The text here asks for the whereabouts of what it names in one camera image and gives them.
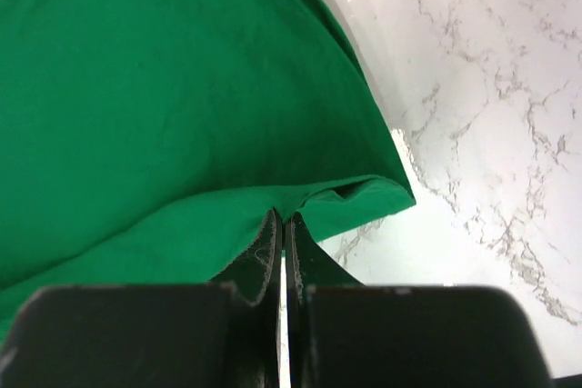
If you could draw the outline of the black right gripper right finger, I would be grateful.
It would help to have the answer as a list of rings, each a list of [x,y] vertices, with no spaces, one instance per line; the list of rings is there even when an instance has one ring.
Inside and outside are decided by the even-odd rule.
[[[292,380],[302,387],[549,387],[527,317],[483,286],[365,286],[286,223]]]

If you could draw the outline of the green t-shirt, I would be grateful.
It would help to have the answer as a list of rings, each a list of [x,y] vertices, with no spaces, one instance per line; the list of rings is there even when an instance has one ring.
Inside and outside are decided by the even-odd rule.
[[[322,0],[1,0],[1,329],[37,289],[202,283],[269,210],[415,198]]]

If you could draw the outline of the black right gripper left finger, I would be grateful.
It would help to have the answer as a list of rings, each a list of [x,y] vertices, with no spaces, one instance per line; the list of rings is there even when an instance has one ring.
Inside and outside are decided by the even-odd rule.
[[[203,284],[42,288],[1,349],[4,387],[276,387],[283,224]]]

